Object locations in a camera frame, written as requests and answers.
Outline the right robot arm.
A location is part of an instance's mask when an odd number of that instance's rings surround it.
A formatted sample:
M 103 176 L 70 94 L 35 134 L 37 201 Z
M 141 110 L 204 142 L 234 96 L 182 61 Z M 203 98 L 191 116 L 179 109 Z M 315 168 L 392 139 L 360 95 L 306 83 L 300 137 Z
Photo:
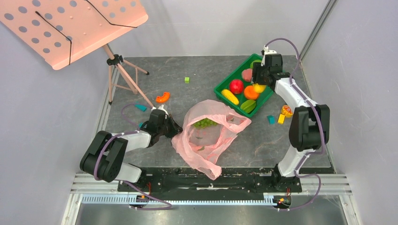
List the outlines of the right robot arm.
M 283 72 L 283 57 L 273 50 L 263 50 L 262 61 L 254 63 L 252 82 L 269 87 L 293 113 L 289 129 L 290 147 L 276 165 L 271 178 L 272 188 L 284 191 L 290 185 L 290 178 L 298 175 L 311 155 L 325 153 L 329 140 L 330 108 L 312 100 L 290 73 Z

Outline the pink plastic bag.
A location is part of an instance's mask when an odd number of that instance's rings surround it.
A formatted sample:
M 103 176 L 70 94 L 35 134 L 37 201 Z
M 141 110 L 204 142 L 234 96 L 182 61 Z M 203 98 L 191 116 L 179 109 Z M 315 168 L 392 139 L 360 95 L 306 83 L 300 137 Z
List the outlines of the pink plastic bag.
M 193 126 L 204 118 L 218 125 L 202 129 Z M 222 102 L 204 100 L 186 113 L 183 131 L 172 138 L 172 146 L 191 168 L 215 180 L 222 173 L 222 168 L 216 164 L 218 158 L 251 122 Z

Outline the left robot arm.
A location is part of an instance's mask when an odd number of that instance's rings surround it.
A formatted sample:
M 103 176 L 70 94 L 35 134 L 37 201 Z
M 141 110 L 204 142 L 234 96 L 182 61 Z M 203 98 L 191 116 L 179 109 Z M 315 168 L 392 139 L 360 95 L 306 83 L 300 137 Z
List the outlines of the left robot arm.
M 182 131 L 167 110 L 153 107 L 149 119 L 139 129 L 118 134 L 99 131 L 80 161 L 80 170 L 95 180 L 129 181 L 132 188 L 142 191 L 147 186 L 147 177 L 138 166 L 124 162 L 126 152 L 152 147 L 160 137 L 173 138 Z

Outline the yellow fake lemon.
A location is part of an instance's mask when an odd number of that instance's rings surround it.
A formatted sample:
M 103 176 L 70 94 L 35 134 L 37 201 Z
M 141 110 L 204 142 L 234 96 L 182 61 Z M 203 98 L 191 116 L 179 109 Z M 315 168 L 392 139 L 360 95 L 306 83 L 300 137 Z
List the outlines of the yellow fake lemon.
M 258 84 L 258 83 L 254 83 L 253 85 L 253 90 L 256 93 L 262 93 L 265 89 L 266 89 L 266 85 L 262 85 L 262 84 Z

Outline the green fake grapes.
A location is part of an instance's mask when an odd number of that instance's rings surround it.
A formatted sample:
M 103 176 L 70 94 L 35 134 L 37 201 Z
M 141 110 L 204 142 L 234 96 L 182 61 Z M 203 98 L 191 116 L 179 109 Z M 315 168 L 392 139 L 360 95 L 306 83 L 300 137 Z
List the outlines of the green fake grapes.
M 216 123 L 215 121 L 213 121 L 209 118 L 204 118 L 204 119 L 199 120 L 193 124 L 193 126 L 198 129 L 217 126 L 217 125 L 218 125 L 218 123 Z

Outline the yellow fake corn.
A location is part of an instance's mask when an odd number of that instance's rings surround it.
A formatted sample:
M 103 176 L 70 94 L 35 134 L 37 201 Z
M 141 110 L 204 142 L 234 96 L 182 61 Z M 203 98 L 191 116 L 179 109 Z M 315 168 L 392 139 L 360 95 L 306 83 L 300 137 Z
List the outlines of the yellow fake corn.
M 228 99 L 232 104 L 234 105 L 238 105 L 239 104 L 239 100 L 238 98 L 228 89 L 223 89 L 221 91 L 221 94 Z

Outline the red fake fruit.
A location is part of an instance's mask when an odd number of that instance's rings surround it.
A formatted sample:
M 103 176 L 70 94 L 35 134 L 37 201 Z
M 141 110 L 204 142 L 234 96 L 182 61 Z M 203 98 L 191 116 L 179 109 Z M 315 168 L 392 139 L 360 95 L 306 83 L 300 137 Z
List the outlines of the red fake fruit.
M 244 83 L 240 79 L 234 79 L 229 84 L 229 90 L 233 94 L 241 94 L 244 91 Z

